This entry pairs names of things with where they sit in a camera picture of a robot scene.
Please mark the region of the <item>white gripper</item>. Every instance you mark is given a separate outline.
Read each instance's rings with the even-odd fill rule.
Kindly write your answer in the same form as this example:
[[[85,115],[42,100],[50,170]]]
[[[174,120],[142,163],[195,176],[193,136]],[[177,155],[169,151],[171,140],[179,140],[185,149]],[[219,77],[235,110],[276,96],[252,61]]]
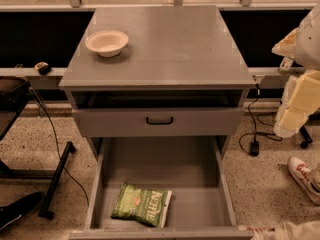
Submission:
[[[293,29],[276,43],[272,52],[276,55],[295,58],[297,29]],[[283,93],[282,104],[277,112],[274,133],[281,138],[297,134],[309,115],[320,108],[320,71],[307,70],[300,77],[290,76]]]

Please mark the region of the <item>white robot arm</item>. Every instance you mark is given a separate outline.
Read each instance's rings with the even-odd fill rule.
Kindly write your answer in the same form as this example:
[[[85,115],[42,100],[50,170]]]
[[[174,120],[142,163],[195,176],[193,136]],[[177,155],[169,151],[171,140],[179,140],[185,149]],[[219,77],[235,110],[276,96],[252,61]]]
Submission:
[[[306,69],[300,77],[289,77],[275,119],[274,133],[289,138],[320,108],[320,4],[272,52]]]

